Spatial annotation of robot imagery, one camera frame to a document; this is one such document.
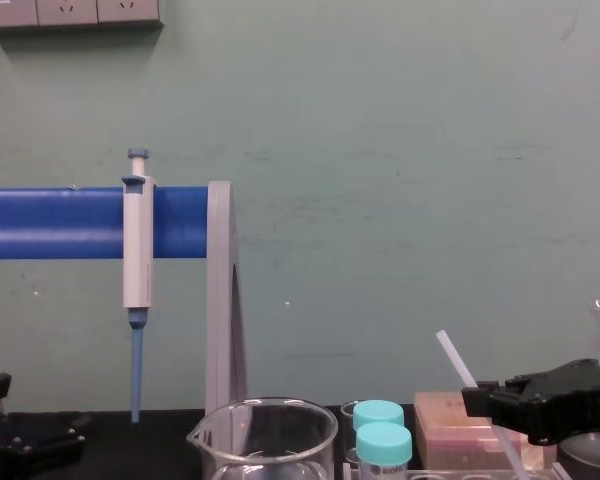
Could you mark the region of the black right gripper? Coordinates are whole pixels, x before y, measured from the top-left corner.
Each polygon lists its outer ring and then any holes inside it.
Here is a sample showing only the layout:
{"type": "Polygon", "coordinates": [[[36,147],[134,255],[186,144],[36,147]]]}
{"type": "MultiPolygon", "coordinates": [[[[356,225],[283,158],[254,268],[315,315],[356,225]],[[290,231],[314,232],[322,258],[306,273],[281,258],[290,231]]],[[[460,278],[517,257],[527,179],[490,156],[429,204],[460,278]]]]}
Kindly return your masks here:
{"type": "Polygon", "coordinates": [[[518,375],[504,385],[479,382],[461,394],[468,417],[522,433],[533,445],[600,433],[600,364],[594,359],[518,375]]]}

